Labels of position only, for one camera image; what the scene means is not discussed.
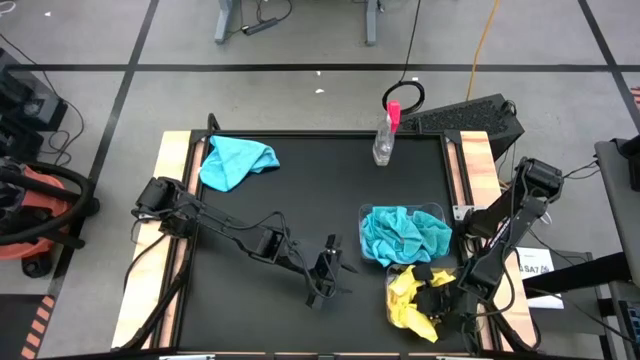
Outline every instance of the wooden board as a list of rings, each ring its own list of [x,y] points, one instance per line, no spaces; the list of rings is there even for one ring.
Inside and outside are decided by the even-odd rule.
[[[190,132],[188,131],[168,131],[164,133],[154,176],[168,176],[175,179],[182,178],[185,160],[187,158],[189,136]],[[500,187],[487,134],[484,132],[461,132],[461,137],[473,201],[477,205],[490,205],[500,196]],[[189,184],[189,191],[192,193],[195,192],[197,170],[203,156],[202,149],[203,147],[197,149],[196,156],[194,156],[196,166],[192,167],[193,172],[191,178],[196,179],[196,181],[190,182]],[[458,169],[457,164],[456,150],[453,144],[449,144],[447,149],[449,158],[451,159],[450,164],[454,177],[453,185],[456,192],[456,199],[458,204],[464,204],[464,193],[462,191],[462,181],[460,179],[460,169]],[[134,256],[139,254],[148,244],[160,236],[157,228],[157,223],[142,226],[138,237],[139,245],[136,247]],[[181,249],[184,249],[183,243],[181,243],[178,248],[178,257],[175,262],[176,267],[173,269],[174,273],[182,261]],[[167,240],[150,251],[132,271],[116,326],[113,339],[114,347],[128,341],[156,305],[164,268],[166,266],[168,250],[169,241]],[[506,267],[516,288],[516,301],[514,306],[505,313],[505,318],[513,328],[518,331],[525,342],[533,344],[535,342],[535,334],[515,254],[509,257],[506,262]],[[510,296],[511,294],[506,280],[502,281],[495,298],[496,306],[503,308],[509,302]],[[161,346],[168,346],[169,344],[169,339],[173,332],[174,314],[175,301],[172,302],[165,314],[165,322],[160,337]],[[483,345],[485,345],[485,349],[490,349],[489,329],[487,326],[482,326],[482,328]],[[503,347],[508,349],[508,345],[506,345],[504,339],[503,344]]]

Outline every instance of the blue cloth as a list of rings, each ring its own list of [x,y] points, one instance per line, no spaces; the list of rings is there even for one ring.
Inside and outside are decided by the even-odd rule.
[[[249,172],[280,167],[273,148],[257,141],[212,136],[209,142],[213,152],[200,169],[200,180],[216,190],[233,189]]]
[[[360,224],[362,254],[382,266],[430,262],[447,255],[451,233],[432,215],[418,210],[410,216],[403,206],[376,206]]]

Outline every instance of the table leg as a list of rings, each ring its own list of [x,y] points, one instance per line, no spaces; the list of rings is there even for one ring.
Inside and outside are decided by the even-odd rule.
[[[522,282],[527,298],[531,299],[545,295],[532,289],[556,294],[616,280],[631,280],[629,265],[623,252],[530,277]]]
[[[378,0],[367,0],[366,23],[367,23],[367,41],[368,46],[376,44],[376,21],[378,16]]]
[[[218,15],[218,24],[216,25],[215,41],[216,44],[222,44],[227,36],[227,27],[231,22],[233,0],[218,0],[218,4],[220,4],[220,15]]]

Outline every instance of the white paper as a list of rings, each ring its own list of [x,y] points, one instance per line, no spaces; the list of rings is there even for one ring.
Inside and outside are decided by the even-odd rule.
[[[520,254],[520,275],[523,279],[553,271],[553,261],[548,249],[518,248]],[[562,300],[553,296],[528,299],[529,307],[543,309],[564,309]]]

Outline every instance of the pink spray nozzle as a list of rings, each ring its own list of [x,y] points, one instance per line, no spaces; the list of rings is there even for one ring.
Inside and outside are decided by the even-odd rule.
[[[398,100],[391,100],[387,104],[387,115],[391,119],[391,132],[395,134],[396,130],[398,130],[398,126],[400,125],[400,112],[402,109],[400,108],[400,103]]]

